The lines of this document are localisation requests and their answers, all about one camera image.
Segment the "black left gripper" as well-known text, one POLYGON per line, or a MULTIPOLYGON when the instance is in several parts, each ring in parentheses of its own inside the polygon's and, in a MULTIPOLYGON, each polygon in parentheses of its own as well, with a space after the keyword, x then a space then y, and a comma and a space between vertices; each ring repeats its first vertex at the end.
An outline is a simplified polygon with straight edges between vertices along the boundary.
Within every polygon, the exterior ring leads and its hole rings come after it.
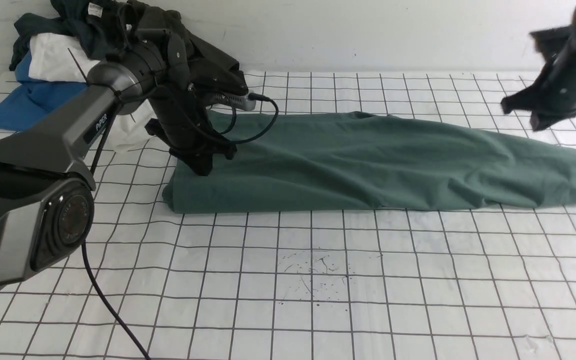
POLYGON ((163 141, 169 153, 197 176, 211 173, 215 155, 234 158, 237 146, 215 130, 194 93, 156 92, 148 102, 156 117, 147 123, 146 131, 163 141))

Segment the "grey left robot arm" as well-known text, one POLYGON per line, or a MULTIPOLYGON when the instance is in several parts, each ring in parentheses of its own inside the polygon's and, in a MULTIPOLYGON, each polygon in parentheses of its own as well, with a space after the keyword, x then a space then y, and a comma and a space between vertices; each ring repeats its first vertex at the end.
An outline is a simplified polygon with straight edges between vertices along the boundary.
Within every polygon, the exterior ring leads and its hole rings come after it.
POLYGON ((124 47, 87 74, 87 87, 22 132, 0 139, 0 290, 70 256, 85 243, 95 206, 94 169, 85 157, 107 139, 115 117, 144 101, 146 130, 195 174, 236 145, 215 131, 190 79, 186 45, 167 29, 131 30, 124 47))

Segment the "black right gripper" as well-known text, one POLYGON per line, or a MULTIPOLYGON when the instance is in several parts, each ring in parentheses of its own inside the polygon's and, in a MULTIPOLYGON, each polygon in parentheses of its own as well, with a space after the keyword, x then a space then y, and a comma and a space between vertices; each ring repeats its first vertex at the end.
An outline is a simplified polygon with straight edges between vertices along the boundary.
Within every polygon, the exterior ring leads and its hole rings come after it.
POLYGON ((556 70, 553 64, 547 64, 530 86, 505 96, 500 106, 505 115, 529 112, 533 132, 572 119, 576 117, 576 69, 556 70))

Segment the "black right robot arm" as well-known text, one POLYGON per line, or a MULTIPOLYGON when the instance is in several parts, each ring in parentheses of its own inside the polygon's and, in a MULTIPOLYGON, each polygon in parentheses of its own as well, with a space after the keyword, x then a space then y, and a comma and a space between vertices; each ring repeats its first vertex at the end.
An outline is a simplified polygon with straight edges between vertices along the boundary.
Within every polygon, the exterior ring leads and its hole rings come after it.
POLYGON ((506 115, 530 112, 532 130, 541 132, 576 117, 576 7, 569 25, 534 30, 530 36, 544 66, 531 85, 505 96, 500 106, 506 115))

